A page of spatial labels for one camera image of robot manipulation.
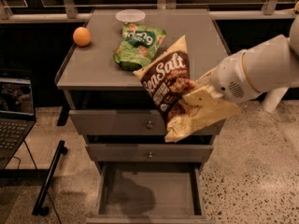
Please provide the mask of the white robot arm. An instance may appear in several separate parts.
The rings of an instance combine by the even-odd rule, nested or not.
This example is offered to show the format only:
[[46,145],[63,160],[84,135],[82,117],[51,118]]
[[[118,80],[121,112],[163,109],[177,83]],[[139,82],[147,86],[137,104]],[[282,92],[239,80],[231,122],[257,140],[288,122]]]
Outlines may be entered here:
[[280,88],[296,88],[299,79],[299,16],[290,35],[278,35],[226,57],[183,95],[189,105],[213,105],[220,98],[240,104]]

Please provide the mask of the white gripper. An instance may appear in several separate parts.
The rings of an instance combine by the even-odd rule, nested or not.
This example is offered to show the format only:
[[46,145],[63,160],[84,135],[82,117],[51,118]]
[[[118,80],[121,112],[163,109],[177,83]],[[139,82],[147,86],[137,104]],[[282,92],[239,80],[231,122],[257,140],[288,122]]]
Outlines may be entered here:
[[[184,94],[184,101],[194,106],[215,105],[222,93],[225,100],[239,104],[261,95],[259,91],[253,88],[246,75],[245,53],[244,50],[241,50],[225,58],[215,69],[210,69],[200,76],[196,83],[205,86]],[[207,85],[210,80],[214,87]]]

